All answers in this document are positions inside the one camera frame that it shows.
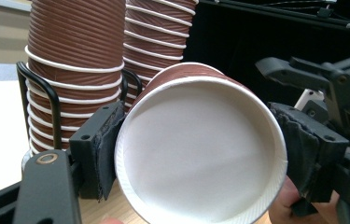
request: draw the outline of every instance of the brown paper cup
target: brown paper cup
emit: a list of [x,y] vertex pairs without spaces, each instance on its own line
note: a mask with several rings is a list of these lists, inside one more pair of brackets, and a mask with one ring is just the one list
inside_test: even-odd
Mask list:
[[[38,74],[40,70],[36,70],[35,74],[37,76],[40,76]],[[119,86],[122,82],[122,76],[121,73],[115,73],[111,75],[109,79],[112,80],[113,77],[116,78],[115,81],[107,84],[98,84],[98,85],[78,85],[78,84],[67,84],[67,83],[62,83],[58,82],[55,80],[50,80],[45,77],[43,77],[48,84],[56,91],[56,93],[65,98],[71,98],[71,99],[76,99],[76,100],[89,100],[89,99],[101,99],[101,98],[106,98],[108,96],[113,96],[118,93],[119,91]],[[31,83],[34,88],[37,90],[42,91],[36,84]]]
[[124,51],[124,60],[129,63],[130,60],[137,62],[139,66],[145,68],[153,68],[151,70],[160,71],[163,68],[180,63],[180,60],[170,60],[160,57],[159,55],[151,55],[149,51],[139,52],[133,49]]
[[256,95],[210,66],[180,63],[133,103],[115,163],[125,196],[148,223],[253,223],[282,187],[287,153]]
[[[120,90],[114,96],[110,96],[104,99],[97,100],[73,100],[69,98],[60,98],[61,102],[61,111],[64,113],[73,113],[73,114],[89,114],[95,113],[101,106],[114,103],[118,100]],[[50,108],[49,99],[47,95],[38,95],[33,91],[30,91],[30,97],[32,101],[36,102],[38,105],[41,105],[45,108]]]
[[[32,108],[30,105],[28,105],[27,111],[29,114],[29,119],[28,119],[29,123],[32,123],[33,126],[35,126],[41,132],[48,134],[48,135],[53,135],[52,122],[47,122],[47,121],[42,120],[42,118],[37,116],[32,111]],[[78,129],[79,129],[79,127],[61,125],[62,138],[70,138]]]
[[144,12],[144,11],[145,9],[140,7],[127,6],[125,16],[127,18],[130,18],[136,21],[141,21],[143,23],[155,25],[155,26],[162,27],[167,30],[179,32],[182,34],[189,33],[189,28],[191,26],[191,23],[188,21],[177,20],[176,18],[173,18],[172,20],[168,20],[155,15],[157,13],[155,11],[150,11],[150,10],[148,12]]
[[121,76],[120,70],[122,68],[120,66],[118,69],[113,69],[117,71],[107,73],[78,72],[40,63],[31,58],[28,59],[28,67],[36,74],[49,80],[81,86],[101,86],[114,83],[119,80]]
[[52,150],[52,149],[66,150],[69,148],[68,138],[62,137],[61,148],[54,148],[52,133],[45,133],[44,131],[41,131],[39,128],[37,128],[35,125],[39,123],[34,121],[31,117],[28,118],[28,123],[29,123],[29,135],[30,135],[29,142],[34,154],[38,154],[39,152],[46,151],[46,150]]
[[192,16],[193,16],[193,14],[195,14],[195,11],[187,10],[187,9],[189,9],[187,7],[185,9],[181,10],[180,8],[182,8],[182,6],[179,4],[175,4],[173,2],[169,2],[168,4],[164,4],[163,2],[160,2],[160,1],[128,0],[127,5],[141,7],[144,9],[155,11],[155,12],[158,12],[160,14],[167,15],[167,16],[170,16],[170,17],[182,20],[182,21],[192,21]]
[[[45,108],[41,105],[38,105],[36,102],[33,102],[33,100],[29,100],[29,103],[31,104],[31,109],[36,116],[38,116],[45,122],[52,123],[52,115],[50,114],[49,108]],[[70,114],[61,112],[61,124],[64,126],[81,127],[82,124],[84,124],[85,121],[87,121],[92,116],[92,114],[93,113]]]
[[157,41],[128,31],[125,31],[124,43],[135,48],[174,57],[182,56],[183,50],[186,48],[186,45],[174,45],[168,42]]
[[143,66],[139,66],[137,64],[134,64],[137,62],[131,62],[127,59],[124,59],[124,60],[126,60],[126,66],[125,66],[126,69],[128,69],[129,71],[132,71],[136,74],[140,74],[144,77],[154,77],[155,75],[157,75],[157,73],[160,72],[158,70],[153,70],[153,69],[145,68]]
[[191,10],[195,10],[196,6],[198,5],[199,1],[198,0],[188,0],[188,1],[183,1],[183,0],[171,0],[170,1],[173,4],[180,5],[182,7],[186,7]]
[[121,63],[125,0],[107,2],[34,1],[30,51],[56,63],[114,67]]
[[128,18],[126,19],[125,23],[125,30],[145,36],[147,38],[177,45],[186,45],[187,38],[189,37],[189,35],[175,33],[170,30],[164,30],[161,27],[142,23],[140,21],[135,21]]

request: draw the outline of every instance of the cup stack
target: cup stack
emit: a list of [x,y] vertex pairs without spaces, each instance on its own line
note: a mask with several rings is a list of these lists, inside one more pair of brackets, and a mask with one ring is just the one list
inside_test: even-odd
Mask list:
[[[136,73],[145,87],[164,68],[180,63],[198,0],[127,0],[125,68]],[[125,105],[135,99],[130,81]]]
[[[125,0],[33,1],[28,67],[58,93],[62,148],[102,105],[120,96]],[[34,154],[54,149],[48,96],[28,87],[30,148]]]

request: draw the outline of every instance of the screw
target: screw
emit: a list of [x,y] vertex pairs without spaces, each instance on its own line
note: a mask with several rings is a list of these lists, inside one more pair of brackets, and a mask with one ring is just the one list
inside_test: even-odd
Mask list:
[[36,162],[40,165],[45,165],[45,164],[52,163],[53,161],[56,161],[56,159],[58,159],[58,154],[50,153],[50,154],[40,156]]
[[338,82],[340,83],[340,84],[344,84],[344,82],[347,80],[347,78],[346,78],[346,76],[340,76],[340,77],[338,77]]
[[313,109],[310,109],[310,110],[308,110],[307,114],[309,117],[313,118],[315,116],[316,112]]

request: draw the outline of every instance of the black cable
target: black cable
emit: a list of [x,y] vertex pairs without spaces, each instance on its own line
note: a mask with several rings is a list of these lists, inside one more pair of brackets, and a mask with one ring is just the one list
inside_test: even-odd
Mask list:
[[283,4],[298,4],[298,3],[325,3],[325,0],[306,0],[306,1],[286,1],[286,2],[277,2],[277,3],[269,3],[269,4],[262,4],[260,6],[268,7],[268,6],[276,6],[276,5],[283,5]]
[[341,16],[341,15],[338,14],[338,13],[332,12],[332,15],[334,15],[334,16],[340,18],[340,19],[343,19],[343,20],[345,20],[345,21],[350,21],[349,18],[346,18],[346,17],[344,17],[344,16]]
[[305,9],[317,9],[321,7],[274,7],[274,8],[281,8],[281,9],[287,9],[287,10],[305,10]]

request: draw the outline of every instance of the table surface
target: table surface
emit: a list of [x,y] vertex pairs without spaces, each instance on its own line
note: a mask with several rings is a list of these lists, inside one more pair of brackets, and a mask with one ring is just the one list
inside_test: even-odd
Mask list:
[[[29,150],[18,81],[0,81],[0,189],[21,180],[21,160]],[[122,194],[116,181],[107,201],[79,199],[83,223],[115,217],[124,223],[146,223]],[[265,214],[258,224],[271,223]]]

